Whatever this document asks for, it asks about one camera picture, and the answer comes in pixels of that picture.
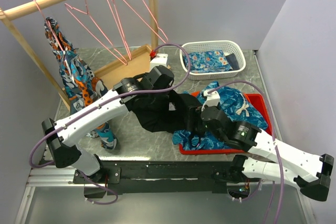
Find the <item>black shorts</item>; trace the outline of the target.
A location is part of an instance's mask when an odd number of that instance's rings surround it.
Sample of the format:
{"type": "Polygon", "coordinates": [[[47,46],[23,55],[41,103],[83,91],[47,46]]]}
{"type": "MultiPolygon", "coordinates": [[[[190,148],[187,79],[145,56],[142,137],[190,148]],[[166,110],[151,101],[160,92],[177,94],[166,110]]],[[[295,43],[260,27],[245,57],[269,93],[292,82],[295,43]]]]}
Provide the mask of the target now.
{"type": "Polygon", "coordinates": [[[197,122],[196,110],[202,106],[191,94],[177,93],[174,90],[130,95],[126,97],[125,105],[136,115],[145,130],[169,133],[192,131],[197,122]]]}

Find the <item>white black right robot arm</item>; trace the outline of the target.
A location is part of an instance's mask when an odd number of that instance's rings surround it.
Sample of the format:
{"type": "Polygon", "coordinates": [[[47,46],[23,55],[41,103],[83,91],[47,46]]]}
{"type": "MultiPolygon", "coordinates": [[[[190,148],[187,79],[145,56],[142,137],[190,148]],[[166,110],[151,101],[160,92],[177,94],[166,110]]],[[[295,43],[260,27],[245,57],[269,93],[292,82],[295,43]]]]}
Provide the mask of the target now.
{"type": "Polygon", "coordinates": [[[220,177],[229,183],[259,178],[290,185],[304,196],[326,201],[334,158],[299,150],[246,121],[233,121],[217,106],[192,107],[186,114],[187,129],[199,136],[211,133],[227,146],[264,158],[236,155],[220,177]]]}

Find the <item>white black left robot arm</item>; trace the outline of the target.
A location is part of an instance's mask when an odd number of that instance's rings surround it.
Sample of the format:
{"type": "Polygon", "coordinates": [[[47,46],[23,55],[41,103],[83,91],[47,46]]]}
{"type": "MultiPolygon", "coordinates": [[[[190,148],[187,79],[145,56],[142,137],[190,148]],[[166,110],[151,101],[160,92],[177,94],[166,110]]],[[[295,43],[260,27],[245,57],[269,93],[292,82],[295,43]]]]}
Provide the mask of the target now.
{"type": "Polygon", "coordinates": [[[78,142],[86,133],[112,118],[133,109],[154,108],[165,94],[151,91],[169,88],[173,82],[173,72],[165,66],[157,66],[148,73],[122,79],[102,98],[72,116],[56,122],[45,120],[45,133],[53,133],[46,142],[55,166],[71,166],[82,171],[93,183],[102,181],[104,169],[99,157],[83,150],[78,142]]]}

